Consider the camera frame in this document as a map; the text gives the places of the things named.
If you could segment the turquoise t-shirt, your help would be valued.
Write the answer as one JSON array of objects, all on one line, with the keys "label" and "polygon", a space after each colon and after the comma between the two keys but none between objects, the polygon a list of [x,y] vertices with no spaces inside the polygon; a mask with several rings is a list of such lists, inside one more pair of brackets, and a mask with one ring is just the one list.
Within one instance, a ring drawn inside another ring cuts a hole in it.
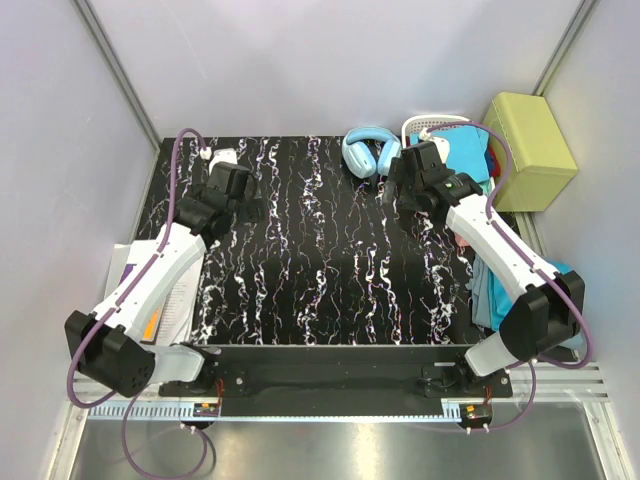
[{"label": "turquoise t-shirt", "polygon": [[469,175],[476,183],[489,179],[489,170],[485,160],[489,134],[474,126],[459,126],[435,131],[435,137],[449,142],[449,155],[446,165],[456,173]]}]

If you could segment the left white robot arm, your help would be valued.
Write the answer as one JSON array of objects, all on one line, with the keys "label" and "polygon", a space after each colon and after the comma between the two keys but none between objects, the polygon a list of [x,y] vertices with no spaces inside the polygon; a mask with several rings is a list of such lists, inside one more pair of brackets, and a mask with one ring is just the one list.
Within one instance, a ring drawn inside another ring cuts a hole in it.
[{"label": "left white robot arm", "polygon": [[256,191],[249,168],[218,162],[206,183],[171,203],[151,257],[135,266],[91,313],[74,311],[67,318],[69,381],[81,373],[126,398],[153,383],[181,382],[196,396],[214,388],[210,354],[186,343],[145,345],[142,338],[177,281],[230,231],[235,217],[256,219]]}]

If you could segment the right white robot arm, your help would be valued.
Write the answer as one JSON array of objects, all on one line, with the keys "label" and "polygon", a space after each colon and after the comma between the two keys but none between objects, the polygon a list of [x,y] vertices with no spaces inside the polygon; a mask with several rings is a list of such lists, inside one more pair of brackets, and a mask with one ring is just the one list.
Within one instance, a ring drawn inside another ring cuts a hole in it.
[{"label": "right white robot arm", "polygon": [[481,187],[442,161],[436,145],[420,143],[391,161],[385,194],[400,207],[428,214],[466,240],[502,283],[512,306],[496,333],[466,351],[454,384],[476,396],[490,375],[530,361],[582,330],[585,285],[536,255],[493,211]]}]

